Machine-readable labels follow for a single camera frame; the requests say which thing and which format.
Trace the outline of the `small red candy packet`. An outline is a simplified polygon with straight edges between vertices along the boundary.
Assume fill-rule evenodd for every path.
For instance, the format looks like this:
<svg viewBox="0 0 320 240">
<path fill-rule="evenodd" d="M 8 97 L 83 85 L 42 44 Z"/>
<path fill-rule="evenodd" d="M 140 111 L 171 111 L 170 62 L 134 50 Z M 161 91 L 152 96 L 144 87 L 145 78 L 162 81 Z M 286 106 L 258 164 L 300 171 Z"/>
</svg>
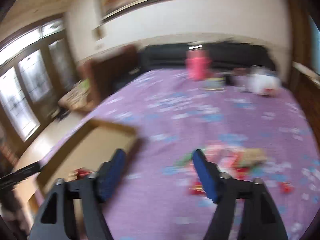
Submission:
<svg viewBox="0 0 320 240">
<path fill-rule="evenodd" d="M 288 182 L 280 182 L 279 189 L 282 194 L 291 194 L 294 191 L 293 185 Z"/>
</svg>

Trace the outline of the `beige cracker packet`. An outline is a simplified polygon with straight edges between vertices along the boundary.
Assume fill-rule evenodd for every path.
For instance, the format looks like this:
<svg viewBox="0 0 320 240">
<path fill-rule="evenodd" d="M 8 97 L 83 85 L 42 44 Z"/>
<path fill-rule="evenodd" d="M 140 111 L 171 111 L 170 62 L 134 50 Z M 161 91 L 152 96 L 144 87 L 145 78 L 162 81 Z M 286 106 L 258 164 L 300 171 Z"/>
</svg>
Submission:
<svg viewBox="0 0 320 240">
<path fill-rule="evenodd" d="M 250 167 L 267 160 L 265 152 L 260 148 L 246 148 L 240 155 L 237 165 L 239 167 Z"/>
</svg>

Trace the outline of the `cardboard box tray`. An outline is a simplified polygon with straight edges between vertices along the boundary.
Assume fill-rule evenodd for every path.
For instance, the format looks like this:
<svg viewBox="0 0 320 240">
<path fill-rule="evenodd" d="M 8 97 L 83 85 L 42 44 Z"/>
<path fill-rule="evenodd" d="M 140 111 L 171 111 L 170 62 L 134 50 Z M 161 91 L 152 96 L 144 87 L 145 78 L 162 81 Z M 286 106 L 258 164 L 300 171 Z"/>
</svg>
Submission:
<svg viewBox="0 0 320 240">
<path fill-rule="evenodd" d="M 79 168 L 96 171 L 102 163 L 112 159 L 116 149 L 121 148 L 126 152 L 125 168 L 115 195 L 103 205 L 103 213 L 112 229 L 130 228 L 135 217 L 120 203 L 120 193 L 143 144 L 135 126 L 95 119 L 81 125 L 40 160 L 41 172 L 16 187 L 29 226 L 33 225 L 44 197 L 57 178 L 69 180 L 71 173 Z"/>
</svg>

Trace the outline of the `purple floral tablecloth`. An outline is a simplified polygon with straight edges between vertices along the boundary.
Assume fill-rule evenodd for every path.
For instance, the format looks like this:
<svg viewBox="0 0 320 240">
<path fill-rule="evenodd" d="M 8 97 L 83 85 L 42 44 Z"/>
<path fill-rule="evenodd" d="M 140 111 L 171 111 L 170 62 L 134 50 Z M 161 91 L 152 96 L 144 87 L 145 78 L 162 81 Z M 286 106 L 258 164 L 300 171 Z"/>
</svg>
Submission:
<svg viewBox="0 0 320 240">
<path fill-rule="evenodd" d="M 289 239 L 302 237 L 319 210 L 318 149 L 287 89 L 274 98 L 239 87 L 208 91 L 185 70 L 153 70 L 107 98 L 88 118 L 135 126 L 144 141 L 120 193 L 135 221 L 125 229 L 107 222 L 115 239 L 203 239 L 216 206 L 189 193 L 196 174 L 182 164 L 197 148 L 262 149 L 267 162 L 246 179 L 264 180 Z M 280 182 L 291 183 L 294 191 L 282 194 Z"/>
</svg>

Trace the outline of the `wooden glass door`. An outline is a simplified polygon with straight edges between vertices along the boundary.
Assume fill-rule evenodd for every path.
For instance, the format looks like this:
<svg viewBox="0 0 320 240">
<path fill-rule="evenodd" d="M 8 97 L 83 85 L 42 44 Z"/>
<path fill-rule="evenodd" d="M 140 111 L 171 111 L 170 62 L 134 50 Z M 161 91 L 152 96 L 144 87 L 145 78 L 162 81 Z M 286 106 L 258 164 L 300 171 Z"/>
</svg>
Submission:
<svg viewBox="0 0 320 240">
<path fill-rule="evenodd" d="M 58 100 L 78 79 L 62 14 L 1 41 L 1 125 L 18 157 L 52 122 Z"/>
</svg>

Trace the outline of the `white plastic jar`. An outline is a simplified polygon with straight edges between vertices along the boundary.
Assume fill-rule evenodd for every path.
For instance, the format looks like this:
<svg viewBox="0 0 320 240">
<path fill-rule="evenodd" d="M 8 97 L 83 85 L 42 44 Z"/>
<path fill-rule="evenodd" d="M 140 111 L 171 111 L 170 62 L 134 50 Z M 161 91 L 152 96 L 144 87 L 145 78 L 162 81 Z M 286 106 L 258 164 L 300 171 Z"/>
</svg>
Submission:
<svg viewBox="0 0 320 240">
<path fill-rule="evenodd" d="M 264 66 L 252 66 L 246 80 L 246 90 L 261 96 L 276 96 L 281 80 L 276 72 Z"/>
</svg>

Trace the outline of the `black sofa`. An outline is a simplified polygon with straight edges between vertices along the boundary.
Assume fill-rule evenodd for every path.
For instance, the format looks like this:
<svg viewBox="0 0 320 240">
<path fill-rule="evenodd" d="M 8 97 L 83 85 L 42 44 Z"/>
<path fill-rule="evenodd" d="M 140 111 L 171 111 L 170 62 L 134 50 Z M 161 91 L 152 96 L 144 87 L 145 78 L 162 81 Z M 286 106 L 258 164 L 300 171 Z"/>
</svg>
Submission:
<svg viewBox="0 0 320 240">
<path fill-rule="evenodd" d="M 116 82 L 123 87 L 151 70 L 186 67 L 188 59 L 204 58 L 209 69 L 231 71 L 235 68 L 262 66 L 275 71 L 276 65 L 267 48 L 251 43 L 219 41 L 210 43 L 173 43 L 148 45 L 138 52 L 138 63 L 123 74 Z"/>
</svg>

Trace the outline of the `pink sleeved thermos bottle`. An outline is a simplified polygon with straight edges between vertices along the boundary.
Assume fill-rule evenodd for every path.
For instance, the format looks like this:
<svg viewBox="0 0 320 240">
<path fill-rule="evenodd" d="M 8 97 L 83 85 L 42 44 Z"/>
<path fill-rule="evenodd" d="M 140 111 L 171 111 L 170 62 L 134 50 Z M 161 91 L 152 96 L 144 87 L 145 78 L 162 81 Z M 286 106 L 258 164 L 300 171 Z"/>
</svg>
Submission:
<svg viewBox="0 0 320 240">
<path fill-rule="evenodd" d="M 188 75 L 195 81 L 202 81 L 208 76 L 211 59 L 201 42 L 187 44 L 185 66 Z"/>
</svg>

